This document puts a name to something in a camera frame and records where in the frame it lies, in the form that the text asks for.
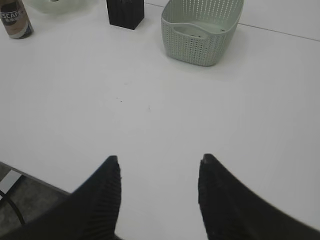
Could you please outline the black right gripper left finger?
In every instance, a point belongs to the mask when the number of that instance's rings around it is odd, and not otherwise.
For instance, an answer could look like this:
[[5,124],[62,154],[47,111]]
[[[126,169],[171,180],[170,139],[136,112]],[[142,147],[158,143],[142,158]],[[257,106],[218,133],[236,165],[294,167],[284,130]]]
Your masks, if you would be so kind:
[[117,240],[122,199],[118,158],[109,156],[71,195],[3,240]]

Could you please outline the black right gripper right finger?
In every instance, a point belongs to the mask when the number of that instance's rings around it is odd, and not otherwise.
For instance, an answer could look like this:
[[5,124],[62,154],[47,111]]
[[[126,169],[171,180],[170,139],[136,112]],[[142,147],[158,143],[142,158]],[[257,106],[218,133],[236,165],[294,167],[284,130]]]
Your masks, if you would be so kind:
[[318,240],[320,232],[272,206],[212,154],[199,166],[198,203],[209,240]]

